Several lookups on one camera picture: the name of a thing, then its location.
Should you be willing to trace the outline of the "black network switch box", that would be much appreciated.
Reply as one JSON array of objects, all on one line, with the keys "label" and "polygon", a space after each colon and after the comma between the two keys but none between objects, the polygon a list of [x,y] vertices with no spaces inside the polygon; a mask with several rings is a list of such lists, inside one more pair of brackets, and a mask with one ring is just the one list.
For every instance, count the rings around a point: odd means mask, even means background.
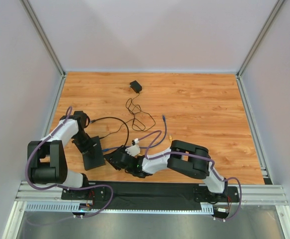
[{"label": "black network switch box", "polygon": [[86,171],[105,165],[100,138],[95,136],[91,140],[94,144],[87,152],[82,154],[83,165]]}]

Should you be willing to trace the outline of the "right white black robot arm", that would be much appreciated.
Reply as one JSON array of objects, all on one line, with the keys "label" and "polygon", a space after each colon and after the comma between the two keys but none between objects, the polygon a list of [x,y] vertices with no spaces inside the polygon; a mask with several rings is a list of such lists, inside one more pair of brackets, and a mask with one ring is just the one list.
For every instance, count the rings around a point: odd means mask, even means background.
[{"label": "right white black robot arm", "polygon": [[169,148],[162,152],[139,156],[140,147],[121,146],[115,151],[105,154],[105,160],[116,170],[138,178],[146,178],[153,174],[171,169],[193,179],[202,180],[210,193],[223,194],[227,190],[226,179],[215,169],[215,162],[209,150],[203,146],[174,140]]}]

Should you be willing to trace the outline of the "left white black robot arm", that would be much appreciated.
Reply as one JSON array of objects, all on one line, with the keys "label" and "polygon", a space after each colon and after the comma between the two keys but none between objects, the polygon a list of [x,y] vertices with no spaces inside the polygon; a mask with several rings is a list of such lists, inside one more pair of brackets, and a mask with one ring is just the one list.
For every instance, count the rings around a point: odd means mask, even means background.
[{"label": "left white black robot arm", "polygon": [[87,176],[68,169],[64,146],[72,141],[84,158],[93,157],[96,146],[85,128],[89,117],[83,111],[67,112],[57,127],[39,141],[28,144],[28,160],[25,177],[36,190],[59,187],[65,190],[83,191],[89,189]]}]

